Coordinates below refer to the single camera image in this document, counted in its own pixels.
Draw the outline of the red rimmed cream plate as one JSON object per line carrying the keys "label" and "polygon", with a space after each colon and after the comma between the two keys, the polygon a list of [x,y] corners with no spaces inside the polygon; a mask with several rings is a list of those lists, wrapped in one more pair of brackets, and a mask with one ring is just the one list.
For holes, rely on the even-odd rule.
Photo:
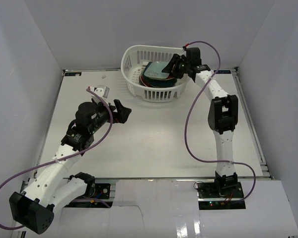
{"label": "red rimmed cream plate", "polygon": [[142,74],[139,76],[139,84],[145,87],[152,87],[146,80],[144,80],[144,76]]}

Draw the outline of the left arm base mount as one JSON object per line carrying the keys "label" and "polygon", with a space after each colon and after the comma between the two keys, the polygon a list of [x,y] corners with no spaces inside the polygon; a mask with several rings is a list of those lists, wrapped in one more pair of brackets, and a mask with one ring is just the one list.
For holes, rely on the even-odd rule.
{"label": "left arm base mount", "polygon": [[115,191],[110,183],[96,183],[86,195],[76,198],[67,208],[111,208]]}

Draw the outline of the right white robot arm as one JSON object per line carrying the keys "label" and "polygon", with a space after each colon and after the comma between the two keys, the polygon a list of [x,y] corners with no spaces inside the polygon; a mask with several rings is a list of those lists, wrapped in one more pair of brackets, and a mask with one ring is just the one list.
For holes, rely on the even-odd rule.
{"label": "right white robot arm", "polygon": [[201,87],[201,91],[193,102],[202,93],[205,93],[210,101],[208,113],[208,125],[213,131],[216,141],[216,163],[214,191],[221,198],[227,197],[238,183],[236,169],[233,164],[233,132],[238,122],[238,97],[230,95],[214,79],[216,72],[205,64],[202,64],[199,48],[183,47],[186,55],[174,54],[168,65],[162,70],[175,78],[188,75],[195,84]]}

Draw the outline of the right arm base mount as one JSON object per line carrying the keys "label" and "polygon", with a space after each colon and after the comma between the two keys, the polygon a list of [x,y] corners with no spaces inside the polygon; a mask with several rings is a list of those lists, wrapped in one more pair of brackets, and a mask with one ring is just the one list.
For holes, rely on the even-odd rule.
{"label": "right arm base mount", "polygon": [[219,192],[214,182],[196,181],[193,188],[197,191],[200,211],[206,210],[244,210],[246,209],[241,183],[234,188]]}

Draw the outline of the dark teal square plate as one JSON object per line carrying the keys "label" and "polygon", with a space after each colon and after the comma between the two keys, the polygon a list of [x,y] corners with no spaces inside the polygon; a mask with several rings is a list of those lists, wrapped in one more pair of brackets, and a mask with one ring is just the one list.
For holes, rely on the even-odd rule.
{"label": "dark teal square plate", "polygon": [[[144,69],[142,69],[140,75],[142,74],[144,76],[144,73],[150,64],[151,62],[149,62],[148,65]],[[158,79],[151,79],[144,76],[144,80],[146,80],[152,86],[152,88],[168,88],[168,87],[174,87],[178,79],[164,81],[164,80],[158,80]]]}

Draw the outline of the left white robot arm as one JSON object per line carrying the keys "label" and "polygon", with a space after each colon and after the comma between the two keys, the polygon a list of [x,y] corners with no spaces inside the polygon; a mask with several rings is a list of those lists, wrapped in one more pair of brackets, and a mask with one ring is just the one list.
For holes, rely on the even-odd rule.
{"label": "left white robot arm", "polygon": [[51,225],[55,213],[72,200],[79,196],[93,196],[95,178],[89,174],[78,173],[63,187],[58,186],[81,159],[84,150],[93,144],[93,135],[107,122],[125,123],[131,112],[117,99],[112,105],[95,101],[81,103],[52,163],[21,193],[14,192],[10,196],[13,219],[40,235]]}

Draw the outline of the woven bamboo round plate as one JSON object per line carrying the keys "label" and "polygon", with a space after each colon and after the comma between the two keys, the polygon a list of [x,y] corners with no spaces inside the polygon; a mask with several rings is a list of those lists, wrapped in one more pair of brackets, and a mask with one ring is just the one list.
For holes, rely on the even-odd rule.
{"label": "woven bamboo round plate", "polygon": [[168,81],[168,80],[173,80],[173,79],[180,79],[182,78],[182,74],[181,74],[181,71],[179,71],[178,69],[174,68],[169,76],[167,76],[164,81]]}

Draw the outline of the pale green rectangular plate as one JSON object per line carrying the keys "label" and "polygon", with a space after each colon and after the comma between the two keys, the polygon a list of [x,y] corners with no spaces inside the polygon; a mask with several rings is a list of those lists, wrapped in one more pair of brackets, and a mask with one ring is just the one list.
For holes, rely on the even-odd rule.
{"label": "pale green rectangular plate", "polygon": [[168,65],[165,61],[149,62],[144,69],[143,75],[154,80],[169,80],[174,78],[169,73],[164,73],[162,70]]}

